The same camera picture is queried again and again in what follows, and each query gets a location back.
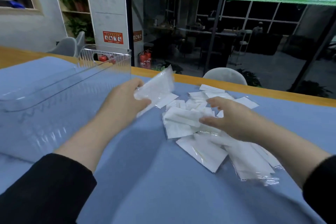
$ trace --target gray chair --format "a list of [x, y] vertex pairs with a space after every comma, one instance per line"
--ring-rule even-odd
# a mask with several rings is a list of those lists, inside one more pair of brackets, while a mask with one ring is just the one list
[[203, 76], [203, 78], [247, 85], [247, 82], [241, 73], [227, 67], [211, 69]]
[[84, 31], [79, 32], [76, 38], [76, 41], [77, 41], [77, 52], [78, 52], [76, 54], [76, 57], [78, 57], [79, 53], [81, 52], [82, 48], [85, 45], [85, 32]]
[[66, 37], [62, 39], [56, 47], [47, 53], [59, 54], [64, 56], [76, 56], [77, 55], [77, 41], [73, 37]]

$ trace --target black sleeve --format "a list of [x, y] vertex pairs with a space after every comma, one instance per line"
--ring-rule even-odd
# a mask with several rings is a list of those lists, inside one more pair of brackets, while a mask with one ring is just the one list
[[75, 223], [95, 186], [85, 166], [48, 154], [0, 195], [0, 223]]
[[336, 223], [336, 156], [323, 161], [303, 185], [305, 201], [327, 223]]

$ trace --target fire extinguisher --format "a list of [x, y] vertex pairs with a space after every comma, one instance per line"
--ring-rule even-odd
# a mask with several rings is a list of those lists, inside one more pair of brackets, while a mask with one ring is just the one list
[[144, 54], [147, 56], [146, 68], [150, 69], [152, 67], [152, 55], [149, 50], [146, 50]]
[[147, 66], [147, 60], [148, 60], [147, 55], [145, 55], [144, 52], [140, 52], [138, 54], [138, 56], [139, 56], [140, 67], [141, 68], [147, 68], [146, 67]]

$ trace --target pile of packets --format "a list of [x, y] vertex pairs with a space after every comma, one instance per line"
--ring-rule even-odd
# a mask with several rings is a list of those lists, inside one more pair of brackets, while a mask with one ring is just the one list
[[[168, 67], [144, 86], [138, 88], [136, 99], [149, 98], [152, 103], [138, 116], [152, 107], [166, 107], [162, 114], [167, 139], [177, 140], [176, 143], [195, 158], [200, 164], [215, 173], [224, 159], [229, 155], [233, 166], [243, 181], [258, 179], [265, 185], [277, 184], [274, 177], [275, 169], [282, 168], [279, 161], [261, 146], [238, 141], [224, 131], [199, 122], [203, 116], [214, 116], [215, 108], [208, 107], [206, 100], [222, 97], [241, 103], [251, 109], [259, 105], [248, 97], [234, 99], [225, 90], [202, 85], [199, 92], [190, 92], [189, 100], [178, 100], [173, 94], [174, 79], [171, 67]], [[223, 118], [223, 111], [216, 117]]]

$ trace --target hand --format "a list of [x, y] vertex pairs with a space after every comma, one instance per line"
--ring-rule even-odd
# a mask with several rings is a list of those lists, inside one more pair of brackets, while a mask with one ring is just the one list
[[214, 97], [207, 102], [211, 107], [223, 110], [224, 118], [202, 117], [199, 122], [223, 130], [237, 140], [257, 142], [260, 130], [272, 123], [245, 105], [230, 99]]
[[137, 113], [145, 109], [150, 99], [136, 100], [134, 91], [141, 87], [144, 82], [134, 78], [121, 85], [114, 87], [101, 105], [95, 120], [100, 127], [111, 129], [111, 133], [119, 133], [126, 128], [136, 117]]

